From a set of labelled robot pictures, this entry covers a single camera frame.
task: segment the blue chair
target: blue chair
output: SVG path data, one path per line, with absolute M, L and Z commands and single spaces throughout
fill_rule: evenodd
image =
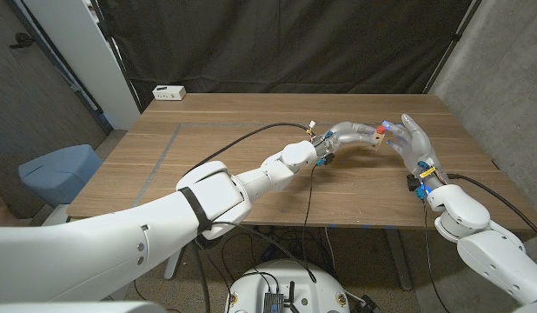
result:
M 71 203 L 103 161 L 88 144 L 40 156 L 18 168 L 23 185 L 56 207 Z

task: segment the black curtain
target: black curtain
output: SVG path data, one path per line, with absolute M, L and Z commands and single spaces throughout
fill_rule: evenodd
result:
M 188 92 L 421 93 L 471 0 L 102 0 L 147 105 Z

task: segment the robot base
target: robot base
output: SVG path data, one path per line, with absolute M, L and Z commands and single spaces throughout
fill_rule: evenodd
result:
M 289 297 L 290 282 L 295 283 L 293 305 L 301 313 L 306 312 L 349 312 L 348 300 L 342 286 L 329 273 L 320 268 L 309 265 L 309 269 L 316 277 L 317 283 L 313 283 L 307 271 L 294 261 L 282 259 L 263 263 L 256 268 L 260 272 L 267 272 L 273 275 L 280 284 L 279 293 L 284 299 Z M 254 273 L 255 270 L 248 270 L 247 273 Z M 276 291 L 275 280 L 265 275 L 272 293 Z M 230 312 L 233 313 L 254 313 L 254 312 L 293 312 L 292 309 L 284 307 L 282 311 L 271 308 L 263 308 L 265 293 L 269 292 L 267 282 L 261 275 L 245 276 L 230 287 L 233 296 L 233 303 L 230 305 Z

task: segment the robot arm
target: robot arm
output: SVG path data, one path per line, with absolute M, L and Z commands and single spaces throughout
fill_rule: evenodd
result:
M 375 142 L 365 132 L 374 129 L 349 126 L 357 141 Z M 354 141 L 329 138 L 315 137 L 318 146 L 292 143 L 237 176 L 221 162 L 205 163 L 183 177 L 176 192 L 133 209 L 55 226 L 0 227 L 0 303 L 102 299 L 197 234 L 213 239 L 230 230 L 211 221 L 241 222 L 256 199 L 283 190 L 303 164 L 327 156 L 331 143 L 335 150 Z
M 436 229 L 457 244 L 461 259 L 472 270 L 520 304 L 537 303 L 537 264 L 526 255 L 521 240 L 492 221 L 488 210 L 460 186 L 449 184 L 425 132 L 408 115 L 402 121 L 405 127 L 383 123 L 398 139 L 388 144 L 420 178 L 431 209 L 442 212 L 434 221 Z M 429 167 L 437 173 L 425 176 Z

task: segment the wooden table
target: wooden table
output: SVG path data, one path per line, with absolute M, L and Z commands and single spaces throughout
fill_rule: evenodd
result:
M 427 132 L 446 172 L 483 182 L 537 224 L 537 213 L 526 199 L 446 105 L 430 95 L 188 94 L 182 101 L 153 101 L 69 206 L 68 214 L 98 216 L 166 196 L 195 163 L 268 123 L 314 120 L 314 131 L 322 134 L 343 121 L 399 123 L 402 113 Z M 216 160 L 239 174 L 259 167 L 286 144 L 305 139 L 304 130 L 276 127 L 242 141 Z M 254 203 L 244 223 L 302 225 L 310 170 L 301 169 L 284 192 L 267 194 Z M 423 228 L 421 201 L 408 191 L 407 174 L 401 158 L 386 144 L 378 151 L 362 144 L 340 148 L 329 166 L 315 169 L 308 225 Z M 470 183 L 456 183 L 484 204 L 495 222 L 510 230 L 529 230 L 496 198 Z M 429 214 L 430 225 L 436 216 Z

